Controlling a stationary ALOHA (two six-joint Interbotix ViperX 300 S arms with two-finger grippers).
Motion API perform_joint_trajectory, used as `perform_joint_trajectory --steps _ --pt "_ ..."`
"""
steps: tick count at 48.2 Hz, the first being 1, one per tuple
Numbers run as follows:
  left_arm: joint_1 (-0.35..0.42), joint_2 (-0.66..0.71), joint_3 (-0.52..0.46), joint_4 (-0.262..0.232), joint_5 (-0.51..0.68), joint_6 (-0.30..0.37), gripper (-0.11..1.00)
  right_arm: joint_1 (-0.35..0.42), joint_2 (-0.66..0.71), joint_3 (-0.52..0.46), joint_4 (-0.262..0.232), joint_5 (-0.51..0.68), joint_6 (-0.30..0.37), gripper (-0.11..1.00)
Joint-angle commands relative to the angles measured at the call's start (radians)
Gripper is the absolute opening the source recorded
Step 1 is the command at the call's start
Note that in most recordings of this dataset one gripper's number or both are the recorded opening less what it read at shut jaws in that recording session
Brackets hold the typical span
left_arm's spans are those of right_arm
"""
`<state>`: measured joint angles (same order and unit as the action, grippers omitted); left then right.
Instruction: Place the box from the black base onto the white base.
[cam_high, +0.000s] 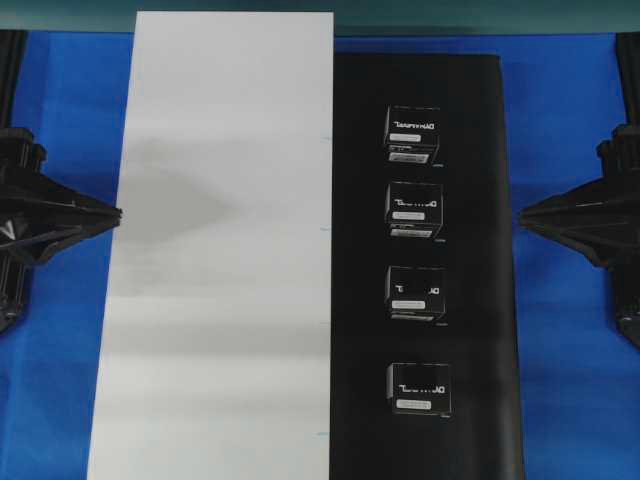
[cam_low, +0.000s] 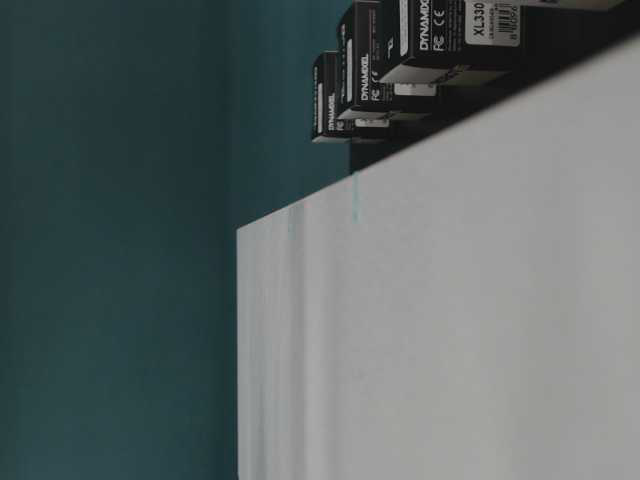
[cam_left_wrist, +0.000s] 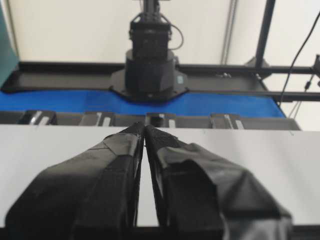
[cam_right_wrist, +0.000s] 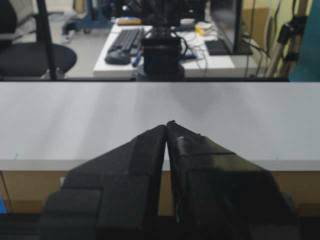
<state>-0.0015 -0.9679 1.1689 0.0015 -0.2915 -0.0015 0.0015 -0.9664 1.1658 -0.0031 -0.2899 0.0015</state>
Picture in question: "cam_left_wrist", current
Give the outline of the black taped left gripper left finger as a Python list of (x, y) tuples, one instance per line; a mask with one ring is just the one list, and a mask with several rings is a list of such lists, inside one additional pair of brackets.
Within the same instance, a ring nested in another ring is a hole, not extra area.
[(120, 240), (137, 224), (143, 123), (41, 171), (5, 217), (11, 240)]

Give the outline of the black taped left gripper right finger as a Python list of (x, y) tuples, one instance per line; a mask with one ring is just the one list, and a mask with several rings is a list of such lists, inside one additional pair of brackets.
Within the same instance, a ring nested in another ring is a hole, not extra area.
[(145, 128), (159, 223), (182, 240), (288, 240), (292, 216), (245, 167)]

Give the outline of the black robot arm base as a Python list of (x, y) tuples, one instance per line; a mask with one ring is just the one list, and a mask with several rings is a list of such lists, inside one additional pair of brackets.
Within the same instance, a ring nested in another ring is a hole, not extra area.
[(135, 102), (166, 102), (188, 91), (188, 77), (177, 70), (178, 58), (169, 48), (171, 22), (157, 0), (143, 1), (143, 10), (131, 22), (132, 48), (123, 70), (111, 75), (111, 90)]

